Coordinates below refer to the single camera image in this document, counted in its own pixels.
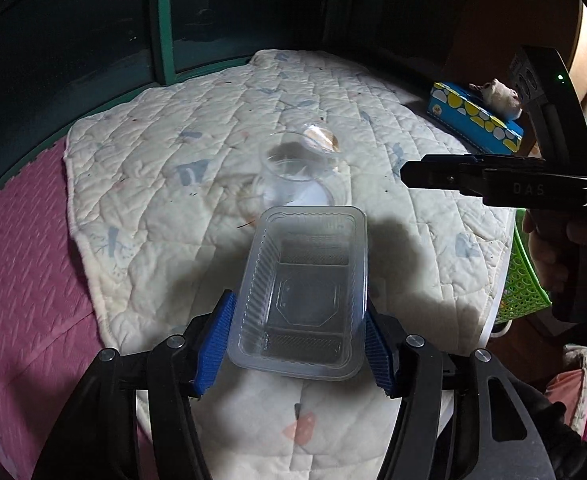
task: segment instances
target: rectangular plastic tray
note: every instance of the rectangular plastic tray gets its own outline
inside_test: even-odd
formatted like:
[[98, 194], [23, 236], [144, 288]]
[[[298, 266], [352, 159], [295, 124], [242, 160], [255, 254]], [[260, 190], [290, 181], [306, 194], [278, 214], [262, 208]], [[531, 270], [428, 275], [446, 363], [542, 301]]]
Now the rectangular plastic tray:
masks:
[[228, 346], [232, 361], [344, 380], [364, 353], [366, 219], [352, 206], [284, 206], [258, 221]]

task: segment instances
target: white quilted blanket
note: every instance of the white quilted blanket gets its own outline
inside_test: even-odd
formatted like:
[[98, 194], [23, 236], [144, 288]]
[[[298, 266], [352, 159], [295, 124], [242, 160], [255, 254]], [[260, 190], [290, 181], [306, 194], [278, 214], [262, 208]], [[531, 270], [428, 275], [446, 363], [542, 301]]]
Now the white quilted blanket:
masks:
[[[513, 212], [401, 183], [406, 160], [466, 152], [405, 106], [416, 101], [343, 59], [271, 50], [75, 123], [69, 223], [104, 343], [150, 349], [238, 290], [256, 139], [315, 120], [337, 135], [348, 195], [368, 218], [374, 303], [441, 349], [470, 352], [501, 294]], [[193, 406], [212, 475], [225, 480], [375, 478], [398, 410], [366, 365], [330, 383], [228, 360]], [[138, 413], [149, 433], [144, 396]]]

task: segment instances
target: blue tissue box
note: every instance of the blue tissue box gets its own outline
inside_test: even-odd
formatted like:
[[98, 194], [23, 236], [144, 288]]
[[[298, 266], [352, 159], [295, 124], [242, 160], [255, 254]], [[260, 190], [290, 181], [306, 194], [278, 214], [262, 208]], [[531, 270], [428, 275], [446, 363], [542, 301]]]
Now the blue tissue box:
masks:
[[475, 95], [453, 83], [433, 83], [427, 113], [482, 153], [512, 155], [523, 140], [520, 126], [498, 119]]

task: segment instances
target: wall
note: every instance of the wall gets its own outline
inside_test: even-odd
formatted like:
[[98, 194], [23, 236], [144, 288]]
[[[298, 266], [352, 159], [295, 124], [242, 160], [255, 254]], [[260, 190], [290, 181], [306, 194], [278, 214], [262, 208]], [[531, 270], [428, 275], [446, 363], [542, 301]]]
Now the wall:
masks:
[[520, 44], [555, 47], [568, 63], [580, 24], [580, 0], [467, 0], [445, 66], [450, 80], [509, 80]]
[[4, 0], [0, 187], [80, 117], [145, 88], [264, 48], [321, 48], [326, 1]]
[[571, 62], [569, 77], [576, 90], [577, 98], [584, 106], [584, 99], [587, 96], [587, 8], [584, 5], [576, 53]]

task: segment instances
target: pink blanket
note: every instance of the pink blanket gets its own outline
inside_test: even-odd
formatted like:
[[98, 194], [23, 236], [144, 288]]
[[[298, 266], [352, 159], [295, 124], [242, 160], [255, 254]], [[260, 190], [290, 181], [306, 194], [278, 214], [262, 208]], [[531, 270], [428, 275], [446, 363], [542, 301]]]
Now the pink blanket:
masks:
[[[102, 347], [67, 230], [63, 151], [59, 141], [0, 191], [0, 462], [16, 480], [30, 478]], [[150, 444], [140, 444], [143, 478], [152, 478]]]

